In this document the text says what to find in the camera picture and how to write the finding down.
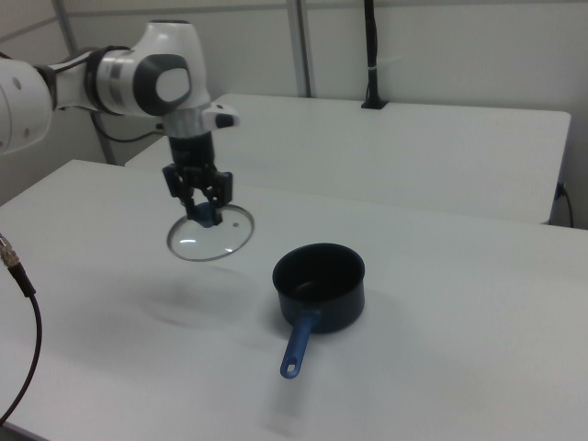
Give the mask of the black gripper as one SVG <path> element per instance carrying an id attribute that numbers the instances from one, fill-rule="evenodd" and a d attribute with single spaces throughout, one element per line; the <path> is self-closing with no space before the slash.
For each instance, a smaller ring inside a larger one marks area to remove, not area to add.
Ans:
<path id="1" fill-rule="evenodd" d="M 220 225 L 221 211 L 232 201 L 232 173 L 217 170 L 212 135 L 170 137 L 169 145 L 173 162 L 163 168 L 163 174 L 171 196 L 178 198 L 187 217 L 193 218 L 193 190 L 200 190 L 207 199 L 210 225 Z"/>

